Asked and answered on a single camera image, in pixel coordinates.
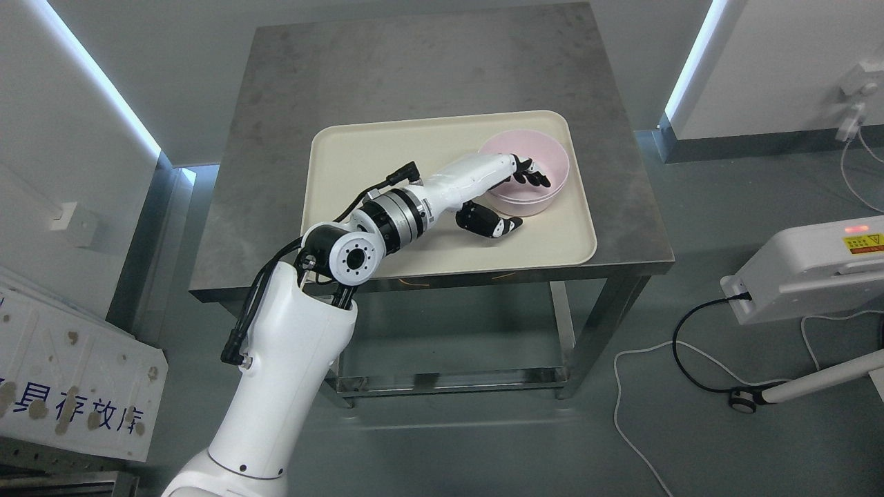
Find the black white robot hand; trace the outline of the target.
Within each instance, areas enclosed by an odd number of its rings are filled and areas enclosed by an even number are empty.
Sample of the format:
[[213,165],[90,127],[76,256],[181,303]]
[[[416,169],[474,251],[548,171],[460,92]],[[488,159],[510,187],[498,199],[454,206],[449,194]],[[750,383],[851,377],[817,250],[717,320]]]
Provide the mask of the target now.
[[428,210],[429,225],[443,212],[454,212],[458,226],[484,238],[497,239],[518,229],[520,217],[504,218],[477,204],[476,198],[502,184],[516,182],[550,188],[550,180],[529,157],[513,154],[468,154],[408,186]]

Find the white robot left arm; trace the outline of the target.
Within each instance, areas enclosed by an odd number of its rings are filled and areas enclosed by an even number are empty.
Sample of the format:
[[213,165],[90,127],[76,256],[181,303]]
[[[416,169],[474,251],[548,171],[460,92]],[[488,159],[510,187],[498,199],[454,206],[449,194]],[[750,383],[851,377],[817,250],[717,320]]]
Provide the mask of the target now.
[[356,327],[353,301],[386,255],[429,223],[398,187],[420,184],[414,162],[366,188],[337,220],[307,229],[261,268],[221,353],[239,386],[207,449],[164,496],[284,496],[311,404]]

